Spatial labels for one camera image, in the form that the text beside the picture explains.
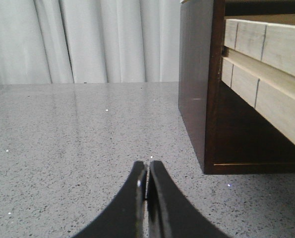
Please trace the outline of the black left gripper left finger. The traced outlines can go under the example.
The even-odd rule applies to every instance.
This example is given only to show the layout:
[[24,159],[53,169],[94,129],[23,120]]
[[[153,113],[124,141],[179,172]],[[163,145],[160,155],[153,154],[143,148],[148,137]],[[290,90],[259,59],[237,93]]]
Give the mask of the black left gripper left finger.
[[142,238],[147,167],[136,161],[120,191],[76,238]]

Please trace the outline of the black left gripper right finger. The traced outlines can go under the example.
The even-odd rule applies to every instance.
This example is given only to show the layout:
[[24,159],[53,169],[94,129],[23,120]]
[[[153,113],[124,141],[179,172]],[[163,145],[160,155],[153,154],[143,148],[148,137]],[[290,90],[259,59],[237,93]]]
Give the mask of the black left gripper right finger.
[[152,161],[148,182],[149,237],[226,238],[187,200],[161,161]]

